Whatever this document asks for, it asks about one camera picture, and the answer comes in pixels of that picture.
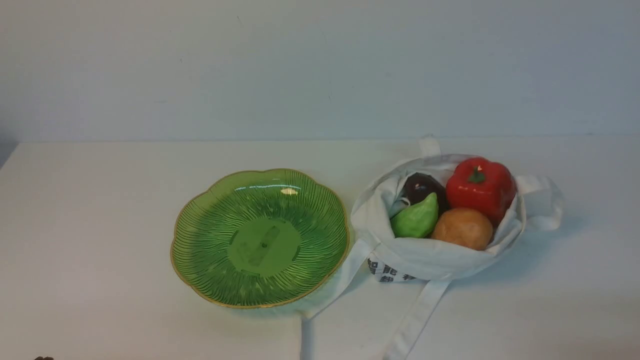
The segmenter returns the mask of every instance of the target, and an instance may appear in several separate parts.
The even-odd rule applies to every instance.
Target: green plate
[[[314,291],[348,247],[344,206],[329,188],[295,170],[245,171],[182,209],[171,260],[203,298],[249,309]]]

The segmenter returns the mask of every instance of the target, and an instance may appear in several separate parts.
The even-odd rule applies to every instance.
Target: pepper stem
[[[481,169],[481,167],[474,167],[474,173],[469,176],[467,181],[474,184],[482,183],[485,177],[484,174],[480,172]]]

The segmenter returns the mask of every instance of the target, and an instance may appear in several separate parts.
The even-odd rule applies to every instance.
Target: scalloped plate rim
[[[173,260],[173,248],[175,246],[175,242],[177,239],[177,231],[178,231],[178,221],[180,220],[180,217],[182,216],[182,213],[184,212],[184,210],[193,202],[195,201],[197,198],[205,195],[206,193],[210,192],[217,184],[219,184],[222,180],[225,180],[229,177],[238,175],[238,174],[243,174],[243,173],[248,173],[248,172],[254,172],[254,173],[268,173],[268,172],[272,172],[272,171],[279,171],[279,170],[287,170],[287,171],[293,171],[293,172],[297,172],[299,174],[302,174],[306,177],[308,177],[309,179],[311,179],[311,181],[313,181],[316,185],[321,186],[327,190],[329,190],[329,192],[331,192],[336,199],[338,199],[338,202],[340,203],[340,206],[342,207],[342,217],[344,218],[344,228],[345,228],[345,233],[347,236],[347,246],[344,248],[344,252],[342,254],[342,257],[340,258],[340,260],[336,263],[335,267],[329,271],[323,278],[322,280],[320,280],[313,288],[311,288],[311,290],[307,291],[306,293],[302,294],[302,295],[298,295],[297,297],[294,297],[292,299],[289,300],[285,300],[285,301],[281,301],[281,302],[277,302],[274,304],[261,304],[261,305],[250,305],[250,306],[238,306],[238,305],[231,305],[231,304],[225,304],[223,302],[219,302],[216,301],[214,299],[209,298],[207,295],[204,295],[200,290],[196,289],[195,286],[193,286],[191,283],[189,283],[189,281],[187,279],[185,279],[182,274],[178,271],[177,267],[175,266],[175,262]],[[219,178],[215,183],[213,183],[210,187],[208,187],[208,189],[202,193],[199,193],[198,195],[194,196],[191,200],[187,201],[187,203],[182,207],[182,209],[180,210],[180,213],[178,213],[178,217],[175,220],[175,225],[173,226],[173,240],[171,242],[171,247],[170,247],[170,251],[169,251],[169,257],[171,258],[171,265],[173,267],[173,271],[176,273],[176,275],[178,275],[178,277],[180,278],[180,280],[182,280],[182,282],[184,282],[184,284],[186,284],[187,286],[189,286],[193,291],[195,291],[200,297],[202,297],[203,299],[216,304],[216,305],[220,305],[223,307],[229,307],[232,309],[261,309],[261,308],[267,308],[267,307],[276,307],[276,306],[282,306],[282,305],[286,305],[286,304],[290,304],[294,301],[297,301],[299,299],[302,299],[303,297],[306,297],[307,295],[311,294],[312,292],[316,291],[320,286],[322,286],[323,284],[325,284],[329,278],[335,274],[335,272],[340,268],[340,266],[342,266],[342,263],[344,262],[344,260],[347,257],[347,254],[349,254],[349,250],[351,248],[351,232],[349,230],[349,220],[347,217],[347,211],[346,208],[344,207],[344,203],[342,202],[342,200],[340,199],[340,197],[338,196],[337,193],[335,193],[335,191],[333,191],[331,188],[329,188],[328,186],[325,186],[321,183],[318,183],[313,177],[309,176],[308,174],[300,171],[300,170],[296,170],[293,168],[271,168],[271,169],[267,169],[267,170],[240,170],[240,171],[236,171],[233,172],[231,174],[225,175],[221,178]]]

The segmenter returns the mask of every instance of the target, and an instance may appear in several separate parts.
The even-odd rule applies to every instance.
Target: white cloth bag
[[[439,240],[396,238],[390,214],[397,212],[397,198],[406,178],[416,172],[431,175],[445,184],[456,166],[471,155],[441,155],[438,142],[430,136],[420,140],[422,157],[402,161],[374,180],[358,197],[351,211],[357,241],[336,272],[332,296],[304,311],[313,317],[346,289],[362,263],[376,263],[373,271],[382,281],[428,280],[388,344],[384,360],[404,360],[413,348],[440,297],[454,279],[474,275],[498,261],[525,231],[557,229],[563,214],[563,196],[551,179],[516,176],[518,194],[498,226],[493,241],[476,251]]]

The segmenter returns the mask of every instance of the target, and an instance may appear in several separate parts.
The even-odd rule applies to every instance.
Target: bag handle
[[[342,295],[344,290],[346,290],[347,286],[349,286],[362,264],[367,261],[367,258],[372,251],[373,248],[369,243],[363,239],[358,239],[358,241],[353,244],[353,247],[349,251],[349,255],[347,255],[347,258],[340,265],[338,270],[336,270],[330,280],[323,285],[332,289],[331,296],[323,299],[318,304],[314,304],[309,309],[302,310],[302,315],[306,319],[310,320],[320,311],[324,310],[327,306],[336,301],[336,299]]]
[[[406,359],[450,282],[427,282],[391,338],[382,360]]]
[[[418,140],[418,145],[420,145],[420,154],[423,158],[432,158],[435,156],[440,156],[440,144],[433,134],[427,134]]]
[[[564,196],[547,176],[516,176],[518,193],[527,213],[526,231],[551,231],[560,227]]]

